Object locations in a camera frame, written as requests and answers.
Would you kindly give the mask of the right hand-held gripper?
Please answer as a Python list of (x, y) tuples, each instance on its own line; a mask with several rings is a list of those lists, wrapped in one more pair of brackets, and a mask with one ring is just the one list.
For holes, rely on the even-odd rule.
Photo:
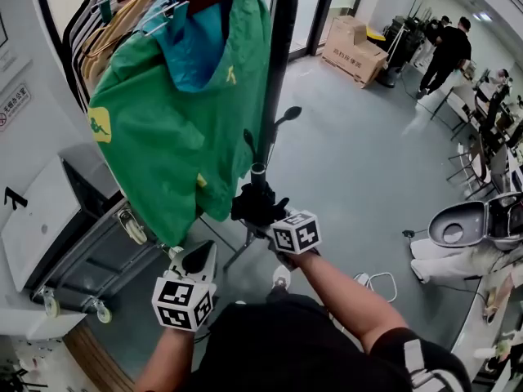
[(255, 225), (244, 220), (247, 230), (245, 244), (255, 239), (269, 240), (269, 249), (287, 270), (295, 270), (293, 256), (304, 252), (319, 255), (318, 246), (322, 243), (318, 218), (307, 210), (292, 211), (283, 220), (270, 226)]

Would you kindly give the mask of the black umbrella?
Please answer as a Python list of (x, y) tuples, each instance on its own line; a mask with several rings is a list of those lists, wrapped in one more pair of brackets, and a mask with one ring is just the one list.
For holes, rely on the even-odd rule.
[(275, 191), (266, 181), (266, 165), (254, 163), (250, 169), (251, 182), (243, 185), (241, 194), (232, 200), (230, 218), (244, 220), (257, 227), (267, 227), (287, 216), (289, 198), (276, 202)]

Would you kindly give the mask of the black floor fan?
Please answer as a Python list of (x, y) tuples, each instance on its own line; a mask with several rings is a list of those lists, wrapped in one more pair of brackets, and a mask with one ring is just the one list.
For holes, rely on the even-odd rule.
[(380, 71), (377, 81), (387, 88), (396, 86), (396, 79), (400, 74), (407, 54), (409, 53), (409, 40), (412, 38), (413, 30), (408, 19), (396, 16), (385, 29), (385, 42), (380, 47), (387, 53), (387, 59)]

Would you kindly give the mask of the white cabinet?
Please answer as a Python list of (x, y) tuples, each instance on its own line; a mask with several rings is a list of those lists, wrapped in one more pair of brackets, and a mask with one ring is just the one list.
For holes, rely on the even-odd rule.
[(65, 336), (86, 314), (65, 311), (57, 317), (43, 310), (0, 308), (0, 335), (22, 336), (30, 341), (48, 340)]

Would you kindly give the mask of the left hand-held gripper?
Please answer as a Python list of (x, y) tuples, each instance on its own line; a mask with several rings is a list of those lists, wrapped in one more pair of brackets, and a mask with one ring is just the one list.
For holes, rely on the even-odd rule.
[(171, 247), (168, 256), (170, 265), (154, 287), (154, 312), (164, 327), (197, 332), (214, 308), (217, 245), (208, 240), (187, 249)]

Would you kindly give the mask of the person's right forearm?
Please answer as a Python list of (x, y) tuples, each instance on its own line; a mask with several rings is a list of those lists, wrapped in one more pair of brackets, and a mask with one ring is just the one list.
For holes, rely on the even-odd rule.
[(357, 283), (314, 252), (293, 258), (329, 312), (370, 352), (386, 332), (407, 328), (399, 312), (377, 293)]

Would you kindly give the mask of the green hooded jacket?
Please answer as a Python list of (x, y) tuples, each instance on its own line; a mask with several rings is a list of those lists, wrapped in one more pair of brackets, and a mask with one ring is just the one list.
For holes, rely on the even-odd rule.
[(87, 116), (129, 203), (176, 246), (198, 211), (228, 217), (253, 161), (270, 59), (264, 0), (223, 0), (195, 14), (156, 0), (110, 58)]

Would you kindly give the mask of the person's left forearm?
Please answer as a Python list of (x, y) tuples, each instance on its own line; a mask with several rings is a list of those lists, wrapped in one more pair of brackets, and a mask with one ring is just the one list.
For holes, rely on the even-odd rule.
[(174, 392), (191, 374), (194, 333), (166, 328), (134, 392)]

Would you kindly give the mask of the large cardboard box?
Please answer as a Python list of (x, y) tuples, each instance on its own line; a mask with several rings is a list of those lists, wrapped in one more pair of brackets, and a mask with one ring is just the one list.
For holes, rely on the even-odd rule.
[(367, 27), (352, 16), (338, 16), (331, 24), (322, 60), (367, 87), (383, 69), (388, 53), (370, 42)]

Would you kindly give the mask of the no smoking wall sign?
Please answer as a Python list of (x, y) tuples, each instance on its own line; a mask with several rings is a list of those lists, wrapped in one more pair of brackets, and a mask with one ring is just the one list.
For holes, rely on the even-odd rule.
[(0, 132), (5, 131), (16, 115), (31, 101), (31, 93), (25, 82), (0, 104)]

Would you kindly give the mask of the white vase with flowers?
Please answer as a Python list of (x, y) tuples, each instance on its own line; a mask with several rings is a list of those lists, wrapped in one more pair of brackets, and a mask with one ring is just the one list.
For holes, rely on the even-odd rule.
[(473, 352), (473, 357), (475, 359), (492, 359), (498, 358), (500, 361), (503, 361), (510, 354), (512, 348), (512, 341), (516, 332), (504, 332), (500, 341), (495, 343), (489, 348), (479, 348)]

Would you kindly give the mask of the black office chair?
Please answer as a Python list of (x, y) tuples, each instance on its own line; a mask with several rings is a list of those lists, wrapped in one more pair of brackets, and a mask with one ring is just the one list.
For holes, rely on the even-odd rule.
[(504, 98), (510, 93), (510, 90), (511, 88), (508, 82), (505, 82), (496, 88), (489, 101), (486, 120), (483, 122), (479, 130), (482, 140), (490, 147), (493, 153), (499, 150), (500, 144), (496, 133), (493, 133), (491, 129), (494, 127), (498, 108)]

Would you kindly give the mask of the small black bracket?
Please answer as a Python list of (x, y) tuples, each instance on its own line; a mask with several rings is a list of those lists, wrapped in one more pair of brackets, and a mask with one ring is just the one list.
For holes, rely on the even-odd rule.
[(18, 207), (26, 208), (28, 206), (28, 200), (26, 198), (7, 186), (4, 190), (5, 205), (7, 205), (8, 200), (11, 200), (11, 207), (13, 211), (15, 211)]

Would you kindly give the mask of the person's black shirt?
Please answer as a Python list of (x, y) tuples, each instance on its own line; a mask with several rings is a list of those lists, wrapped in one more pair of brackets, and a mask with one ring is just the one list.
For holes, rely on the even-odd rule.
[(392, 329), (362, 352), (311, 298), (267, 299), (220, 313), (179, 392), (413, 392), (404, 344), (415, 332)]

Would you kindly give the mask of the black clothes rack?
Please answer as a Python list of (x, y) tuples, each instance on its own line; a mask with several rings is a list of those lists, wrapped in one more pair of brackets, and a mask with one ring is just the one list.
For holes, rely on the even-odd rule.
[[(112, 17), (116, 14), (118, 9), (123, 5), (126, 0), (99, 0), (96, 4), (101, 14), (103, 26), (107, 25)], [(171, 18), (173, 12), (177, 8), (182, 8), (188, 14), (195, 14), (203, 11), (210, 6), (219, 3), (223, 0), (175, 0), (173, 3), (168, 4), (162, 13), (167, 17)], [(244, 140), (250, 147), (253, 154), (254, 163), (267, 164), (269, 148), (273, 141), (275, 129), (277, 128), (277, 121), (275, 113), (279, 103), (279, 94), (283, 84), (285, 70), (288, 63), (288, 50), (290, 46), (290, 39), (293, 32), (293, 25), (297, 13), (297, 0), (264, 0), (266, 6), (270, 12), (271, 22), (271, 40), (270, 40), (270, 59), (269, 69), (267, 74), (266, 93), (262, 111), (261, 128), (258, 137), (253, 137), (249, 131), (244, 133)], [(111, 56), (114, 54), (116, 49), (125, 42), (131, 35), (132, 32), (124, 35), (116, 44), (116, 48), (112, 51)], [(59, 56), (61, 62), (61, 47), (62, 38), (57, 34), (53, 34), (51, 39), (56, 49), (56, 53)], [(85, 83), (85, 88), (89, 95), (87, 111), (90, 105), (92, 94), (96, 87), (91, 90)], [(105, 157), (102, 154), (103, 163), (108, 166), (105, 161)], [(240, 178), (237, 184), (236, 194), (237, 197), (241, 194), (241, 188), (251, 182), (250, 168), (244, 177)], [(110, 170), (110, 173), (114, 179), (114, 182), (118, 185), (115, 177)]]

